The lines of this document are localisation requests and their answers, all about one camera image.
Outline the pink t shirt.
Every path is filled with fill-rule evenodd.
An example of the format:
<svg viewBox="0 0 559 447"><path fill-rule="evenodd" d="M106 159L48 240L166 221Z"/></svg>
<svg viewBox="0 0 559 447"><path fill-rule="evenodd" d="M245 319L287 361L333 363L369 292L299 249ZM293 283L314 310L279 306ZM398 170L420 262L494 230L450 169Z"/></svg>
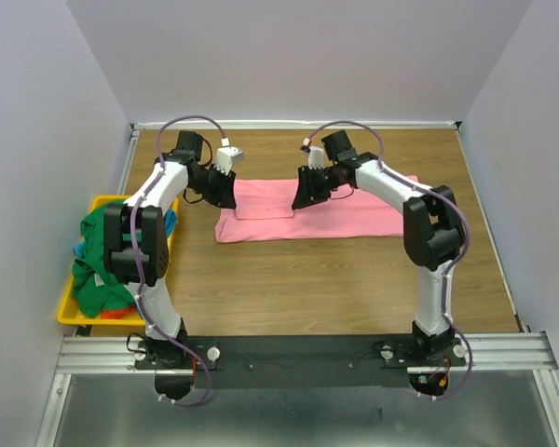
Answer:
<svg viewBox="0 0 559 447"><path fill-rule="evenodd" d="M296 179L237 180L237 207L221 210L216 241L403 236L401 214L376 196L345 185L335 199L293 210L297 185Z"/></svg>

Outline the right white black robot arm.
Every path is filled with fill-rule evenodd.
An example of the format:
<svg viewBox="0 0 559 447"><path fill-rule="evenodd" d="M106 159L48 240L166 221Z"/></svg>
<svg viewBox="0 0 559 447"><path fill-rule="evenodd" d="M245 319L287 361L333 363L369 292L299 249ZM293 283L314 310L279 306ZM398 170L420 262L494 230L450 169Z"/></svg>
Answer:
<svg viewBox="0 0 559 447"><path fill-rule="evenodd" d="M345 131L303 139L307 164L298 170L292 209L328 201L342 185L369 193L402 216L404 250L419 273L419 305L412 323L410 353L423 365L440 358L456 340L451 294L456 265L468 250L468 222L453 191L431 188L388 167L380 156L359 154Z"/></svg>

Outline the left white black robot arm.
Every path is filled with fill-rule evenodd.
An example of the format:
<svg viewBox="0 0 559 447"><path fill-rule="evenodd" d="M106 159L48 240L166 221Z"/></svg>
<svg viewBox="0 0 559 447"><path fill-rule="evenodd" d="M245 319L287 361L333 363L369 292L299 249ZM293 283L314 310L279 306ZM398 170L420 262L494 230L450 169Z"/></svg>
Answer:
<svg viewBox="0 0 559 447"><path fill-rule="evenodd" d="M144 322L146 344L169 368L198 355L185 342L184 321L165 282L170 261L165 213L188 189L216 208L237 207L232 168L243 159L243 151L223 136L205 166L200 163L203 143L202 135L182 131L175 147L164 153L156 139L157 158L147 180L134 195L103 212L104 268L131 294Z"/></svg>

